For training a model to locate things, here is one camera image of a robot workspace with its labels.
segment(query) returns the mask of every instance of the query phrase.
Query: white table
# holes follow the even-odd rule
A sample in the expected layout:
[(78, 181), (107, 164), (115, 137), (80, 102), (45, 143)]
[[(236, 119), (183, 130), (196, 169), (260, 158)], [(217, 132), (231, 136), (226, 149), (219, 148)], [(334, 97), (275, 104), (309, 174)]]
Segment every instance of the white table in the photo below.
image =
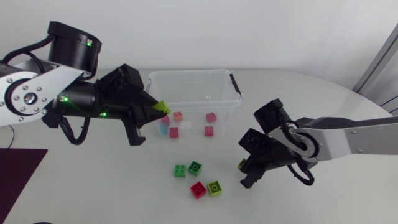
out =
[[(350, 90), (314, 77), (275, 70), (232, 70), (243, 95), (222, 138), (164, 140), (154, 124), (130, 147), (121, 121), (93, 119), (82, 146), (41, 122), (16, 125), (14, 147), (49, 152), (6, 223), (397, 223), (398, 156), (351, 155), (319, 163), (307, 187), (286, 167), (266, 172), (251, 189), (237, 170), (248, 153), (238, 141), (261, 130), (253, 112), (280, 98), (292, 119), (389, 114)], [(150, 71), (141, 72), (146, 82)], [(76, 132), (82, 119), (72, 119)], [(107, 128), (107, 134), (101, 129)], [(203, 164), (198, 177), (173, 176), (175, 164)], [(221, 196), (197, 200), (190, 187), (218, 180)]]

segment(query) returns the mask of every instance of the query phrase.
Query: pink lego brick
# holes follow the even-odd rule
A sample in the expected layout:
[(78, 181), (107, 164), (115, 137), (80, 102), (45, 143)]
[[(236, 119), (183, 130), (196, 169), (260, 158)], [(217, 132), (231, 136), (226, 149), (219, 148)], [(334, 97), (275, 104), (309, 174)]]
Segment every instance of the pink lego brick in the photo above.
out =
[(212, 126), (205, 127), (205, 136), (214, 136), (214, 128)]
[(164, 116), (160, 122), (167, 124), (168, 126), (170, 126), (170, 118), (168, 115)]
[(206, 114), (206, 119), (209, 123), (212, 123), (217, 120), (217, 116), (215, 113), (211, 112), (211, 113)]
[(174, 128), (170, 128), (170, 138), (178, 138), (179, 134), (178, 134), (178, 128), (174, 127)]
[(173, 113), (173, 117), (175, 121), (182, 121), (183, 116), (181, 112), (174, 112)]

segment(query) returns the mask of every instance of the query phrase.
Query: green lego brick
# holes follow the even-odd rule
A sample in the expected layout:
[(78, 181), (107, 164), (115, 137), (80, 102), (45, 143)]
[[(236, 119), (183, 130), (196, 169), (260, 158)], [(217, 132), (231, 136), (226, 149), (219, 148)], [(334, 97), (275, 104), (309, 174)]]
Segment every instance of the green lego brick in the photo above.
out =
[(212, 197), (220, 195), (223, 193), (223, 189), (221, 188), (220, 183), (218, 182), (218, 180), (209, 183), (207, 185), (207, 188), (209, 189), (209, 193)]
[(153, 109), (163, 111), (163, 113), (170, 114), (172, 110), (169, 108), (166, 102), (163, 100), (152, 106)]
[(185, 177), (185, 165), (175, 165), (174, 177)]
[(238, 165), (238, 169), (241, 170), (242, 166), (246, 163), (246, 159), (242, 159), (242, 161)]
[(188, 172), (197, 176), (201, 171), (202, 165), (198, 162), (192, 161), (191, 165), (188, 168)]

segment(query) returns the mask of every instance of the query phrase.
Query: green led light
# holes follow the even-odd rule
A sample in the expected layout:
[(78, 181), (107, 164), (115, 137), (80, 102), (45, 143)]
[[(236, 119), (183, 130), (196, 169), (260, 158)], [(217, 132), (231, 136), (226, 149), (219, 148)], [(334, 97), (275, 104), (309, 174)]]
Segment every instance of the green led light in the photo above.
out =
[(60, 96), (60, 101), (67, 102), (67, 101), (69, 101), (69, 98), (67, 98), (66, 96)]

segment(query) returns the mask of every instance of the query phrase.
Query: metal frame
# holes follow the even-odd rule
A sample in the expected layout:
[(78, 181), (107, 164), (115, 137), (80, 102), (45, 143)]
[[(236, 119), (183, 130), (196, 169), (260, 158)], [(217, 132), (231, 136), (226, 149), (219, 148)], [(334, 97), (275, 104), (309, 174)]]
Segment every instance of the metal frame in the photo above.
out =
[(372, 63), (359, 79), (359, 82), (353, 88), (353, 91), (363, 95), (366, 90), (374, 83), (376, 78), (386, 67), (392, 56), (398, 50), (398, 24), (387, 38), (379, 53), (373, 59)]
[[(33, 64), (22, 62), (15, 67), (31, 70), (30, 65)], [(83, 70), (57, 63), (51, 63), (51, 66), (54, 69), (41, 75), (34, 72), (16, 72), (0, 78), (0, 126), (40, 119), (47, 114), (45, 106), (84, 73)], [(28, 80), (16, 86), (11, 92), (11, 104), (18, 110), (16, 114), (7, 107), (5, 95), (11, 84), (25, 78)], [(26, 94), (35, 95), (34, 103), (28, 104), (24, 101)]]

